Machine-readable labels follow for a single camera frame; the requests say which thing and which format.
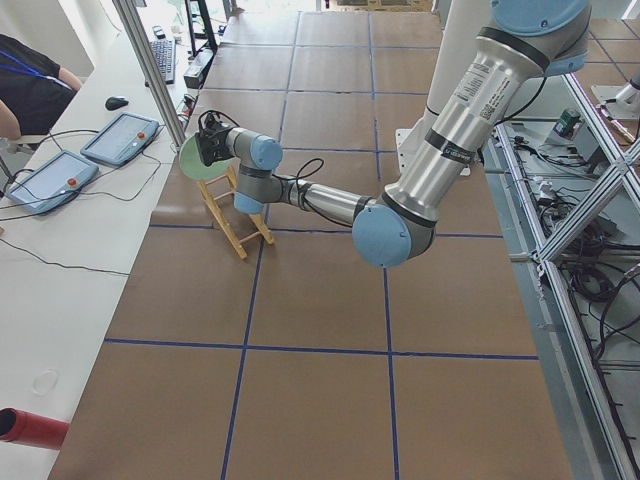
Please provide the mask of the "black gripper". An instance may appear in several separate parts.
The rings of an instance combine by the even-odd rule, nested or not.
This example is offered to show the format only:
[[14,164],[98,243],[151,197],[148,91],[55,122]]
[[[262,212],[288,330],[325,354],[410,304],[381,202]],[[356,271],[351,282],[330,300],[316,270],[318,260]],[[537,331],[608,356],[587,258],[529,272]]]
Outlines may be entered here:
[[231,126],[219,124],[211,128],[200,128],[195,133],[198,154],[205,167],[211,167],[216,162],[230,160],[233,157],[227,144],[231,130]]

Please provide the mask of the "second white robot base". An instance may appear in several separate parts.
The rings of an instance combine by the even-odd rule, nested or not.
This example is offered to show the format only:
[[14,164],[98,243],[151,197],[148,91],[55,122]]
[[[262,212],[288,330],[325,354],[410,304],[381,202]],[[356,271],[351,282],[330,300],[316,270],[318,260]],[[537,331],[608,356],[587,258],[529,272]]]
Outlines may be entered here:
[[591,91],[609,117],[616,120],[639,118],[639,71],[622,86],[593,85]]

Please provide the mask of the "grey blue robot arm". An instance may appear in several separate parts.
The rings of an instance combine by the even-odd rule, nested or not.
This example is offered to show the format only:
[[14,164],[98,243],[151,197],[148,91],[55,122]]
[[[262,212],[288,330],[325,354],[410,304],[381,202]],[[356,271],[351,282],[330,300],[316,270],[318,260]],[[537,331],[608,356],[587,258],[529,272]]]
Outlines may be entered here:
[[361,196],[276,174],[283,150],[275,139],[208,110],[192,136],[200,164],[239,161],[236,210],[259,215],[286,203],[350,228],[360,256],[394,267],[432,244],[438,206],[476,157],[522,84],[573,73],[584,66],[591,17],[588,1],[494,1],[476,37],[476,54],[433,123],[400,130],[400,176],[377,197]]

